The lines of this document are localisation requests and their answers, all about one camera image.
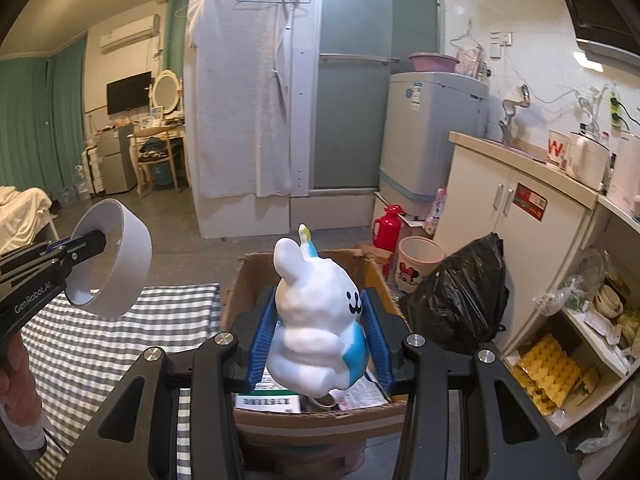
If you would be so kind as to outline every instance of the gray floor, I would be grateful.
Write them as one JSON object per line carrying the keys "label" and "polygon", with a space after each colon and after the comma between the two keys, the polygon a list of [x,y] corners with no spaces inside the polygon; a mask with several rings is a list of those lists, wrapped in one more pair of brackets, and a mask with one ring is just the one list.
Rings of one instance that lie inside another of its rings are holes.
{"label": "gray floor", "polygon": [[[151,269],[147,286],[189,285],[195,283],[220,283],[228,288],[233,280],[237,260],[245,253],[272,251],[281,235],[241,238],[200,238],[198,221],[189,189],[176,193],[173,189],[153,190],[138,195],[135,190],[113,196],[120,200],[148,227],[153,244]],[[98,202],[76,202],[62,208],[55,220],[61,237],[70,236],[82,215]],[[113,261],[118,233],[108,236],[108,246],[96,258],[94,285],[100,286]],[[353,247],[356,243],[370,243],[368,227],[327,229],[314,231],[314,244],[318,249]],[[399,435],[370,439],[365,450],[366,460],[358,471],[347,476],[350,480],[386,480],[392,477]],[[458,456],[456,444],[452,456]],[[456,466],[449,478],[457,478]],[[248,473],[249,480],[280,479],[274,474]]]}

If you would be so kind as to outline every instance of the red thermos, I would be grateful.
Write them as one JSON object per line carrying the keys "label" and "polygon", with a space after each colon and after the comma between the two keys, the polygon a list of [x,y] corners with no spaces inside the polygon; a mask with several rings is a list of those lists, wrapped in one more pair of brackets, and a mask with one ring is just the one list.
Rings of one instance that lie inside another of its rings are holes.
{"label": "red thermos", "polygon": [[[374,247],[384,249],[385,251],[390,251],[392,253],[396,252],[400,228],[402,227],[402,220],[399,217],[401,214],[404,214],[404,211],[397,204],[385,207],[384,216],[377,218],[373,222]],[[390,264],[387,263],[382,269],[385,277],[389,274],[389,267]]]}

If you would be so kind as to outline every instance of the metal screw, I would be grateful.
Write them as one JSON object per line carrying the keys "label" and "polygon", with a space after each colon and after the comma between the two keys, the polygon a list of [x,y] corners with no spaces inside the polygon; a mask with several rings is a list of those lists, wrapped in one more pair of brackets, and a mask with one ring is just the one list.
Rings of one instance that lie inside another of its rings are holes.
{"label": "metal screw", "polygon": [[161,355],[162,355],[162,350],[159,349],[157,346],[154,346],[153,348],[147,348],[145,350],[145,359],[147,361],[157,361]]}
{"label": "metal screw", "polygon": [[424,338],[420,334],[409,334],[406,337],[406,342],[409,346],[422,346],[424,345]]}
{"label": "metal screw", "polygon": [[229,332],[220,332],[219,334],[216,334],[215,338],[213,338],[213,341],[215,341],[219,345],[229,345],[233,342],[233,340],[234,335],[230,334]]}
{"label": "metal screw", "polygon": [[495,354],[491,350],[481,350],[478,352],[478,359],[483,363],[493,363],[495,361]]}

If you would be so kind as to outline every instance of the white electric kettle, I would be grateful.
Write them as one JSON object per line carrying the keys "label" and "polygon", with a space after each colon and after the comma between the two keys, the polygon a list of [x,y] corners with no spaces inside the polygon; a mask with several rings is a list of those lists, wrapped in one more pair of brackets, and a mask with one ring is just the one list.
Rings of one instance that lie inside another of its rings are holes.
{"label": "white electric kettle", "polygon": [[629,132],[620,132],[607,198],[630,215],[640,214],[640,137]]}
{"label": "white electric kettle", "polygon": [[566,174],[596,191],[609,166],[609,150],[589,137],[571,133]]}

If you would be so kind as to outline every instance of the human hand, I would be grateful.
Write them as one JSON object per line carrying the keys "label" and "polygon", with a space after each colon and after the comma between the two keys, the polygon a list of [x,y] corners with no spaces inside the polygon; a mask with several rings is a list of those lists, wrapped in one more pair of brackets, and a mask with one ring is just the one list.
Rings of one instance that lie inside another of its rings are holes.
{"label": "human hand", "polygon": [[42,402],[36,391],[36,381],[29,370],[29,355],[19,332],[9,339],[7,359],[12,370],[9,375],[0,370],[0,401],[9,421],[26,428],[40,420]]}

